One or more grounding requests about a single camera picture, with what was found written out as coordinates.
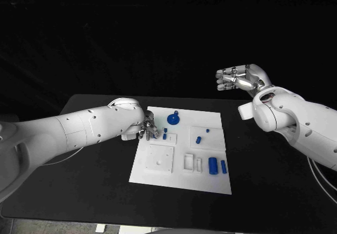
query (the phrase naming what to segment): blue round knob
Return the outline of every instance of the blue round knob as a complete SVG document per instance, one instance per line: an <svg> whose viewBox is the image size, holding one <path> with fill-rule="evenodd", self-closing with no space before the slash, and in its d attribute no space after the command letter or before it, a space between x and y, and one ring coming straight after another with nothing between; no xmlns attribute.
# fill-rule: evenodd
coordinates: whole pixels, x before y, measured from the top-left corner
<svg viewBox="0 0 337 234"><path fill-rule="evenodd" d="M177 111L174 111L174 114L167 116L167 123L170 125L175 125L178 123L178 121L180 121L180 118L177 116Z"/></svg>

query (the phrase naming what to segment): black curtain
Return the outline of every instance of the black curtain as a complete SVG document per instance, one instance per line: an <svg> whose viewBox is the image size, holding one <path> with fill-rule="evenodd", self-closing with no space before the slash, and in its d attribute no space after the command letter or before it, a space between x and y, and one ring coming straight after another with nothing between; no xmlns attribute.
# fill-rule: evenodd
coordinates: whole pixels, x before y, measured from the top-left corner
<svg viewBox="0 0 337 234"><path fill-rule="evenodd" d="M20 120L73 94L250 99L214 79L247 63L337 109L335 1L0 3L0 107Z"/></svg>

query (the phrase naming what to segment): rectangular slot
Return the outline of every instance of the rectangular slot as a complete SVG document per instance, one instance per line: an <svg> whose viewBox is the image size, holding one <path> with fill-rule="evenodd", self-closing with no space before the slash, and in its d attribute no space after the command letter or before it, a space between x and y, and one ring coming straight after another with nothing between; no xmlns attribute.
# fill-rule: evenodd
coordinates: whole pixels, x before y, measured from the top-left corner
<svg viewBox="0 0 337 234"><path fill-rule="evenodd" d="M193 172L193 155L184 154L184 172Z"/></svg>
<svg viewBox="0 0 337 234"><path fill-rule="evenodd" d="M196 172L201 173L201 159L200 158L196 159Z"/></svg>

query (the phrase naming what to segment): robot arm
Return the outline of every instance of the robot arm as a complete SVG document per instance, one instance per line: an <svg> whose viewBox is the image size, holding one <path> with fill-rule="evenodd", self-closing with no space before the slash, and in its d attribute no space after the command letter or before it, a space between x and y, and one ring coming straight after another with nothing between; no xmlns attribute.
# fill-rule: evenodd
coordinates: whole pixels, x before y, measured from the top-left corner
<svg viewBox="0 0 337 234"><path fill-rule="evenodd" d="M121 98L102 106L33 121L0 122L0 202L54 156L121 135L158 136L154 117L139 103Z"/></svg>
<svg viewBox="0 0 337 234"><path fill-rule="evenodd" d="M255 64L219 70L216 78L217 90L240 88L253 97L239 106L242 119L253 118L263 131L282 134L302 154L337 171L337 111L273 86Z"/></svg>

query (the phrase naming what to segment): blue object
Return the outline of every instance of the blue object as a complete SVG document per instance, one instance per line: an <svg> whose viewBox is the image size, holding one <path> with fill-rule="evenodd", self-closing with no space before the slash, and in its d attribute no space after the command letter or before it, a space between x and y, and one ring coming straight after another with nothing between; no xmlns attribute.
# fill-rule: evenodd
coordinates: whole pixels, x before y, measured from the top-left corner
<svg viewBox="0 0 337 234"><path fill-rule="evenodd" d="M224 160L222 160L222 169L223 169L223 174L226 174L226 164L224 164Z"/></svg>
<svg viewBox="0 0 337 234"><path fill-rule="evenodd" d="M196 138L196 143L200 144L200 141L201 141L201 137L199 136L199 137Z"/></svg>
<svg viewBox="0 0 337 234"><path fill-rule="evenodd" d="M216 157L209 158L209 174L217 175L217 161Z"/></svg>
<svg viewBox="0 0 337 234"><path fill-rule="evenodd" d="M170 125L175 125L178 123L178 121L180 121L180 118L177 116L177 111L174 111L174 114L167 116L167 123Z"/></svg>

